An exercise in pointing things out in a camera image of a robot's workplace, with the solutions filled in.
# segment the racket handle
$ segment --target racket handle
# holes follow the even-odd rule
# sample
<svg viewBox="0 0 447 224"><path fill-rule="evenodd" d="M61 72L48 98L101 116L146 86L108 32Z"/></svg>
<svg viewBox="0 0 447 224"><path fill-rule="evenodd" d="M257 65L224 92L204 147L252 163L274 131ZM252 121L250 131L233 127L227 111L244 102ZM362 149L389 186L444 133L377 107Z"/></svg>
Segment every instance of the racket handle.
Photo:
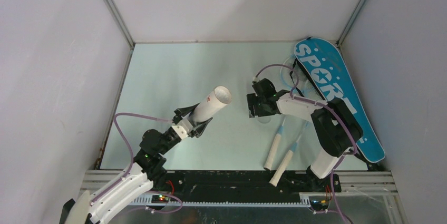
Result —
<svg viewBox="0 0 447 224"><path fill-rule="evenodd" d="M287 166L289 165L289 162L292 159L292 157L293 157L293 151L292 150L287 151L286 156L284 156L283 161L279 165L279 167L276 170L276 172L273 175L273 177L270 179L269 183L271 183L275 187L276 187L276 185L278 185L279 179L281 178L281 176L283 175L283 173L286 170Z"/></svg>
<svg viewBox="0 0 447 224"><path fill-rule="evenodd" d="M266 163L264 164L265 170L271 170L271 166L273 165L273 161L276 156L276 152L278 151L278 145L281 141L281 134L277 133L275 138L273 138L273 142L271 144L270 152L268 152Z"/></svg>

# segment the white wall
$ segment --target white wall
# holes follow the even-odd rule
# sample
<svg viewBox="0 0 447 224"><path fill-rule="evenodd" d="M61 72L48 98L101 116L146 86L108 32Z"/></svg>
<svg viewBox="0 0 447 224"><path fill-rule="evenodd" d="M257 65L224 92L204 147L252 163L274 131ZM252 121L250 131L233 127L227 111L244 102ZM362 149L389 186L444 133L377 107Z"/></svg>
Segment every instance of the white wall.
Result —
<svg viewBox="0 0 447 224"><path fill-rule="evenodd" d="M114 0L136 42L336 40L358 0Z"/></svg>
<svg viewBox="0 0 447 224"><path fill-rule="evenodd" d="M446 0L369 0L343 45L410 223L445 223Z"/></svg>
<svg viewBox="0 0 447 224"><path fill-rule="evenodd" d="M0 0L0 216L58 223L108 127L129 48L103 0Z"/></svg>

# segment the white racket handle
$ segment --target white racket handle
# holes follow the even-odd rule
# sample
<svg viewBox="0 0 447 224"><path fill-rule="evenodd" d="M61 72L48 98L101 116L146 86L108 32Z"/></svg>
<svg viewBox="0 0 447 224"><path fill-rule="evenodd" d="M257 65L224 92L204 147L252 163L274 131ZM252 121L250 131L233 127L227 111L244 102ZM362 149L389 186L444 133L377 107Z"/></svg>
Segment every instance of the white racket handle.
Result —
<svg viewBox="0 0 447 224"><path fill-rule="evenodd" d="M281 178L287 166L289 165L289 162L292 159L292 157L293 157L293 151L292 150L287 151L286 156L284 156L283 161L279 165L273 177L270 179L269 183L273 184L273 186L275 187L276 185L278 185L279 179Z"/></svg>
<svg viewBox="0 0 447 224"><path fill-rule="evenodd" d="M281 134L276 134L273 138L273 142L271 144L270 152L268 152L266 163L264 164L264 169L271 170L271 166L273 165L273 161L276 156L276 152L278 151L278 145L281 141Z"/></svg>

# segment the tube opening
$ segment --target tube opening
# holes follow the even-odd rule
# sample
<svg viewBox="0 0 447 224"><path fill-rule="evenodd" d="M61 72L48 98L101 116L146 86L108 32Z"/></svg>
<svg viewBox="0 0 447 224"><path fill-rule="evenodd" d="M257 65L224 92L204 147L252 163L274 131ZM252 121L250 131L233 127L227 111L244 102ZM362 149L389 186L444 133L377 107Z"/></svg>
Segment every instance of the tube opening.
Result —
<svg viewBox="0 0 447 224"><path fill-rule="evenodd" d="M219 102L224 104L231 103L231 93L227 88L223 86L217 86L214 89L214 94L216 95L216 98L217 100L219 100Z"/></svg>

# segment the white tabletop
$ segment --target white tabletop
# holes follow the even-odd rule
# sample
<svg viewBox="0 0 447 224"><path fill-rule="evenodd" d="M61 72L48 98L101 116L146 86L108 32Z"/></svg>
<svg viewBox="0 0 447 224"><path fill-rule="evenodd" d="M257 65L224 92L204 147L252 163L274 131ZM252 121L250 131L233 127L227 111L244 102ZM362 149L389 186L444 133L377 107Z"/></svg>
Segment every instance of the white tabletop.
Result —
<svg viewBox="0 0 447 224"><path fill-rule="evenodd" d="M201 102L211 90L223 85L232 93L232 102L219 111L200 138L187 138L165 154L168 170L262 170L271 141L281 123L276 115L263 124L249 119L246 94L253 93L253 76L265 65L282 63L292 54L295 43L188 43L137 44L135 46L118 112L132 112L171 119L176 108ZM265 70L277 90L285 89L279 68ZM145 119L120 117L118 123L129 140L133 154L139 150L144 132L164 132L170 125ZM288 116L274 169L302 128L301 119ZM308 126L288 170L306 170L316 158L319 142ZM129 152L112 126L101 169L122 169ZM366 170L366 165L347 157L339 170Z"/></svg>

